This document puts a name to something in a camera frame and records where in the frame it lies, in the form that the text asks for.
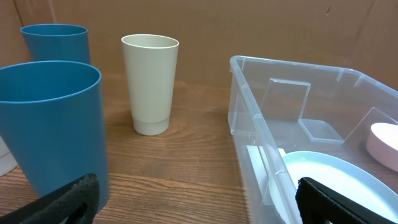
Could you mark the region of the clear plastic storage bin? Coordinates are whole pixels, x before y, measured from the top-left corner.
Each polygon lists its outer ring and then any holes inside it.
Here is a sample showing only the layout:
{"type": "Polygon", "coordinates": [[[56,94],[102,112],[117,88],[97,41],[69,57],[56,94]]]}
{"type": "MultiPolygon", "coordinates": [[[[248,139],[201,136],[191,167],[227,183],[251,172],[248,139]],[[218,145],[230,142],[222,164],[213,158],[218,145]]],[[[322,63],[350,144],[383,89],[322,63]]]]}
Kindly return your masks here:
{"type": "Polygon", "coordinates": [[[253,223],[300,223],[293,180],[283,155],[313,151],[365,171],[380,165],[366,143],[374,123],[397,123],[397,92],[350,68],[237,55],[228,123],[253,223]],[[265,205],[247,145],[263,148],[262,160],[283,205],[265,205]]]}

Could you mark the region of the grey-green plastic plate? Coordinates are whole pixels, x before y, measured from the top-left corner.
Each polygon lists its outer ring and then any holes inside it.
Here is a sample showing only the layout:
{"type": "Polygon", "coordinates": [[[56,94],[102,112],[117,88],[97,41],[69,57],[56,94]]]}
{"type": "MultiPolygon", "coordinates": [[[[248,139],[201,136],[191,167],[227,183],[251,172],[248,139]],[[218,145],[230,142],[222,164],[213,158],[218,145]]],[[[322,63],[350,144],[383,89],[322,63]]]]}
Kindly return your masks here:
{"type": "Polygon", "coordinates": [[[397,173],[376,165],[365,171],[340,158],[313,151],[282,156],[295,188],[310,177],[370,211],[397,223],[397,173]]]}

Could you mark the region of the pink plastic bowl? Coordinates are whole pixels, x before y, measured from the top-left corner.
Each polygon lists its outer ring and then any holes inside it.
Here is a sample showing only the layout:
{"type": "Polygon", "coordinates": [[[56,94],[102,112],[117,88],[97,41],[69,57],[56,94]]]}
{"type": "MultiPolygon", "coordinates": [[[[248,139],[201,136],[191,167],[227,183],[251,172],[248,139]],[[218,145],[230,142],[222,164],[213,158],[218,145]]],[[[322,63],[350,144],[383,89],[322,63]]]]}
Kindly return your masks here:
{"type": "Polygon", "coordinates": [[[366,149],[375,160],[397,172],[397,125],[372,124],[366,149]]]}

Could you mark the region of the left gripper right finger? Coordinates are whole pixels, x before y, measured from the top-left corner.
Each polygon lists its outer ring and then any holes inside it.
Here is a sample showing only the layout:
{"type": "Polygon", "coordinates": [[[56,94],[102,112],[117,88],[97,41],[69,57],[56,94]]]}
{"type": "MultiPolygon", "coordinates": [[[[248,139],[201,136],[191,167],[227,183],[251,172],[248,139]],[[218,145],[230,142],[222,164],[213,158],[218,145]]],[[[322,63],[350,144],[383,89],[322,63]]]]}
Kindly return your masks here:
{"type": "Polygon", "coordinates": [[[298,181],[295,195],[303,224],[393,224],[310,177],[298,181]]]}

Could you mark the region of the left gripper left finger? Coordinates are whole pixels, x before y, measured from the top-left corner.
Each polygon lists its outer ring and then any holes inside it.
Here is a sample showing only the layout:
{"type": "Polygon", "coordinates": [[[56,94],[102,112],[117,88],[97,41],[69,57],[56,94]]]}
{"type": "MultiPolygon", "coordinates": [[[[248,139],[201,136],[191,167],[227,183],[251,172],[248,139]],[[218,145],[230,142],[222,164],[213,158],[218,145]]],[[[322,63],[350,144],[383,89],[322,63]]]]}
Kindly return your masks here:
{"type": "Polygon", "coordinates": [[[99,180],[94,173],[89,173],[2,216],[1,223],[92,224],[99,202],[99,180]]]}

